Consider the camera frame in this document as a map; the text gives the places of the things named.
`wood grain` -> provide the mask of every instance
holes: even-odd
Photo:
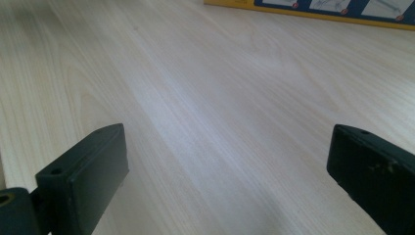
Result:
[[[8,187],[123,122],[94,234],[382,234],[325,169],[335,123],[415,152],[414,32],[203,5],[0,2]]]

